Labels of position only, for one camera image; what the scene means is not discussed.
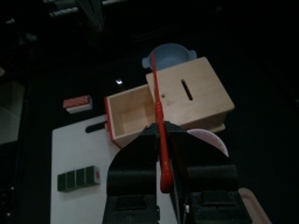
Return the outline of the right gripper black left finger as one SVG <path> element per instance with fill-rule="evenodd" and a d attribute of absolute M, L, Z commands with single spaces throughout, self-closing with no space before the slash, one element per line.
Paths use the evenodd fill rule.
<path fill-rule="evenodd" d="M 154 123 L 119 151 L 108 167 L 102 224 L 159 224 L 157 162 L 158 125 Z"/>

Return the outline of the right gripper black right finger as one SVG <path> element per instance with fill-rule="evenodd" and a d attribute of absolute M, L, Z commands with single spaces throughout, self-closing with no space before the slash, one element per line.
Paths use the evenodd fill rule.
<path fill-rule="evenodd" d="M 230 157 L 182 127 L 166 123 L 173 204 L 179 224 L 253 224 Z"/>

